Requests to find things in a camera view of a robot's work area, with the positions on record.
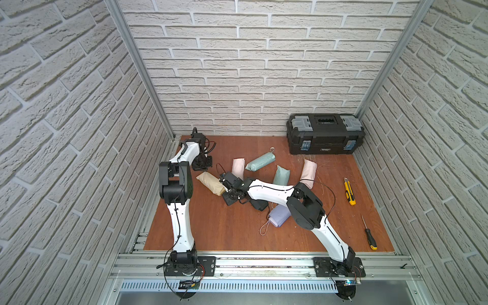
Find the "light pink sleeved umbrella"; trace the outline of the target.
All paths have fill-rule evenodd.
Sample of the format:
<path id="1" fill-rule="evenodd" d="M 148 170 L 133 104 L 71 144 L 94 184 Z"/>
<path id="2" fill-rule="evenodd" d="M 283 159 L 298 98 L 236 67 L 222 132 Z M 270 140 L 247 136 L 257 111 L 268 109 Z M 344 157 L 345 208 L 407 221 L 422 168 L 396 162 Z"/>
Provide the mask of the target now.
<path id="1" fill-rule="evenodd" d="M 233 160 L 233 166 L 232 166 L 231 173 L 235 177 L 243 180 L 244 170 L 245 170 L 245 159 L 244 158 L 235 158 Z"/>

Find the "beige umbrella sleeve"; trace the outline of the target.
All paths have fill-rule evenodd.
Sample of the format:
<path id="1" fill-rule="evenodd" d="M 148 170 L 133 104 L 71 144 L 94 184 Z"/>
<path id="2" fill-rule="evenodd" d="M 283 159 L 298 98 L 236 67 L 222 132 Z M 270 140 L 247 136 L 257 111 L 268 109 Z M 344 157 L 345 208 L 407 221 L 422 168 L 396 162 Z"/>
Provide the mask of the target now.
<path id="1" fill-rule="evenodd" d="M 207 189 L 217 196 L 223 195 L 227 189 L 219 181 L 218 178 L 210 174 L 209 172 L 202 172 L 196 177 Z"/>

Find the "black umbrella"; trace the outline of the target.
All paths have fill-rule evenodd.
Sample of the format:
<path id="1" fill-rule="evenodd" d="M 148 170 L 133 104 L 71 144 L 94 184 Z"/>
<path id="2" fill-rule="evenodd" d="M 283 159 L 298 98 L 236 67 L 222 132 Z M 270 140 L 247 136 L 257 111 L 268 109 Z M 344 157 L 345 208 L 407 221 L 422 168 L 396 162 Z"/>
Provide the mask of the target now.
<path id="1" fill-rule="evenodd" d="M 258 211 L 264 211 L 269 207 L 269 202 L 266 200 L 255 200 L 255 199 L 249 199 L 249 202 L 251 205 Z"/>

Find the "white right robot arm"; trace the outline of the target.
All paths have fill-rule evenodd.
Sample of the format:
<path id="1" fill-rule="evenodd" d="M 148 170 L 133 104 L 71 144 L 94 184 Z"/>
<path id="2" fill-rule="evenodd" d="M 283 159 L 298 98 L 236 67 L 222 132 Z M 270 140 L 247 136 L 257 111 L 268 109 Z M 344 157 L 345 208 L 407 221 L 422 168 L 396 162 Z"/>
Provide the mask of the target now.
<path id="1" fill-rule="evenodd" d="M 296 223 L 312 231 L 326 248 L 331 272 L 340 277 L 347 277 L 353 272 L 354 250 L 335 232 L 323 203 L 305 184 L 280 186 L 254 178 L 242 180 L 231 172 L 221 174 L 219 181 L 227 190 L 222 196 L 229 206 L 236 202 L 249 202 L 260 211 L 268 208 L 270 203 L 288 208 Z"/>

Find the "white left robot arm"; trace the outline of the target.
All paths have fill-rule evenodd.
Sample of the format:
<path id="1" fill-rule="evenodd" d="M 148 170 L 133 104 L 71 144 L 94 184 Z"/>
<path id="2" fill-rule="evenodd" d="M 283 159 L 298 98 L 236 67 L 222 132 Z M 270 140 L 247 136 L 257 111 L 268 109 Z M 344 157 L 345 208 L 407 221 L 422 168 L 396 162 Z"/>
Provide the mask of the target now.
<path id="1" fill-rule="evenodd" d="M 187 140 L 182 143 L 176 156 L 159 164 L 160 197 L 170 212 L 174 237 L 169 261 L 165 266 L 182 273 L 194 272 L 198 268 L 198 254 L 189 217 L 189 203 L 193 195 L 191 169 L 193 161 L 205 161 L 206 158 L 203 144 L 196 140 Z"/>

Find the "mint green sleeved umbrella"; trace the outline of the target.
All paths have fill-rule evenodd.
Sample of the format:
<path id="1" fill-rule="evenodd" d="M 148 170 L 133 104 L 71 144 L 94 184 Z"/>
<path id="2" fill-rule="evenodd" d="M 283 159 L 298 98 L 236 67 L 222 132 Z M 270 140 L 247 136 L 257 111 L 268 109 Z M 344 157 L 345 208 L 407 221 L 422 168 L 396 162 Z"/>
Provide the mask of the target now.
<path id="1" fill-rule="evenodd" d="M 265 166 L 275 162 L 276 156 L 274 155 L 274 147 L 271 147 L 269 152 L 259 156 L 255 160 L 252 160 L 245 166 L 245 170 L 256 172 Z"/>

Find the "small mint green sleeve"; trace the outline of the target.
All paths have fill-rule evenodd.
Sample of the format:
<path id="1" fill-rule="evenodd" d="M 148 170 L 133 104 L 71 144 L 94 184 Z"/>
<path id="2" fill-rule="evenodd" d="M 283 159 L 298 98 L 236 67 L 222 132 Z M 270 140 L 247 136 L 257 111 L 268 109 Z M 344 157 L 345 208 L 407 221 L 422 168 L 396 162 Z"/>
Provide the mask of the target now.
<path id="1" fill-rule="evenodd" d="M 290 179 L 290 170 L 284 169 L 281 166 L 277 166 L 277 171 L 274 175 L 273 184 L 279 186 L 287 186 Z"/>

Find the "lilac sleeved umbrella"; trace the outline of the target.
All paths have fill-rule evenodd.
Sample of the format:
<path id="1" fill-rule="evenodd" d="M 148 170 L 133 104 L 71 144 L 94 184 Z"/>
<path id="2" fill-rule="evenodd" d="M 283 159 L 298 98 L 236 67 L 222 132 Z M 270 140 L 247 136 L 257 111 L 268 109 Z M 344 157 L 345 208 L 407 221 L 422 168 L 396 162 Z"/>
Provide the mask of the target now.
<path id="1" fill-rule="evenodd" d="M 269 225 L 281 227 L 284 222 L 291 216 L 290 210 L 283 205 L 277 205 L 267 216 L 267 221 L 259 229 L 259 234 L 264 236 L 268 232 Z"/>

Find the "black plastic toolbox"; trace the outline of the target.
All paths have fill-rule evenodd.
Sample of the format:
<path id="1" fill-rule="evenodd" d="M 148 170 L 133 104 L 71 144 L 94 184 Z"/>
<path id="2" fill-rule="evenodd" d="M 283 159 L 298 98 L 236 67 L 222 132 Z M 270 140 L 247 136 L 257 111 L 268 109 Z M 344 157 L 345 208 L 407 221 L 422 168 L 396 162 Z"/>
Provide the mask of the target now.
<path id="1" fill-rule="evenodd" d="M 352 114 L 292 114 L 286 127 L 292 155 L 350 155 L 365 138 L 365 128 Z"/>

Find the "yellow utility knife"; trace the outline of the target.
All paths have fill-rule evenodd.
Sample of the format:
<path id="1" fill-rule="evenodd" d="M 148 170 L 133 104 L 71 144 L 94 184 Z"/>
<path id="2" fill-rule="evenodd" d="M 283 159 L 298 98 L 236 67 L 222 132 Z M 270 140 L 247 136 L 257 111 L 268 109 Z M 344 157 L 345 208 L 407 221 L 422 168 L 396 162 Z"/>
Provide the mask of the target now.
<path id="1" fill-rule="evenodd" d="M 350 181 L 347 178 L 344 178 L 344 187 L 346 191 L 346 198 L 351 206 L 354 206 L 357 204 L 352 186 L 350 184 Z"/>

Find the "black yellow screwdriver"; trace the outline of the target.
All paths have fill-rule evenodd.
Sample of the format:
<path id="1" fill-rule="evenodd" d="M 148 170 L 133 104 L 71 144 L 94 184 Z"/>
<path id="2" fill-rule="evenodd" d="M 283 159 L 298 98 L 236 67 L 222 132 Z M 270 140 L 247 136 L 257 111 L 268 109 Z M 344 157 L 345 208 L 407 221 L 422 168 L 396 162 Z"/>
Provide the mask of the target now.
<path id="1" fill-rule="evenodd" d="M 372 235 L 372 232 L 371 230 L 367 227 L 367 224 L 365 222 L 365 219 L 363 216 L 361 216 L 362 218 L 362 221 L 363 221 L 363 225 L 365 227 L 365 234 L 366 234 L 366 237 L 367 237 L 367 241 L 368 241 L 368 244 L 370 246 L 370 248 L 373 250 L 373 251 L 376 251 L 377 250 L 377 243 L 376 243 L 376 240 L 374 239 L 373 235 Z"/>

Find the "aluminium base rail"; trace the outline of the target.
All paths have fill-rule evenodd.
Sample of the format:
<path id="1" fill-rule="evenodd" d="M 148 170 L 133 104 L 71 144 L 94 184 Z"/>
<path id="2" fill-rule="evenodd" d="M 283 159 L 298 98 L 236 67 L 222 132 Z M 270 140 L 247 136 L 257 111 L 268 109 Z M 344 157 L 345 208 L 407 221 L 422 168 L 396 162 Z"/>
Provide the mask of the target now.
<path id="1" fill-rule="evenodd" d="M 408 255 L 359 252 L 348 276 L 332 271 L 325 252 L 208 251 L 196 269 L 174 268 L 158 251 L 120 254 L 99 304 L 122 292 L 336 293 L 368 281 L 404 282 L 415 304 L 433 304 L 419 268 Z"/>

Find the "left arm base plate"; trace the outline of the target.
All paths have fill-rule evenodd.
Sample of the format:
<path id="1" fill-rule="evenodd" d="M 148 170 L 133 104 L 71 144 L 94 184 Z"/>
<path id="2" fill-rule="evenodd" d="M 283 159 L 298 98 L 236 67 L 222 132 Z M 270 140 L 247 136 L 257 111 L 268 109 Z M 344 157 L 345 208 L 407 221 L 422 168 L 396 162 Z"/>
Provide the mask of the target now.
<path id="1" fill-rule="evenodd" d="M 216 268 L 216 256 L 199 256 L 195 263 L 175 263 L 171 259 L 164 265 L 166 277 L 213 277 Z"/>

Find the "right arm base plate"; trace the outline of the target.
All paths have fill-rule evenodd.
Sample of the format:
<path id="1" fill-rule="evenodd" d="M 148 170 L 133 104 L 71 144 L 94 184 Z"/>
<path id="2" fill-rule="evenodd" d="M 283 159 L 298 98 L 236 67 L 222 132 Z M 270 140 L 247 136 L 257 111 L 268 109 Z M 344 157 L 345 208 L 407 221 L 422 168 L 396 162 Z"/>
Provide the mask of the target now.
<path id="1" fill-rule="evenodd" d="M 314 257 L 313 264 L 316 277 L 318 278 L 363 278 L 366 276 L 362 260 L 359 257 L 347 259 L 342 263 L 334 261 L 329 257 Z"/>

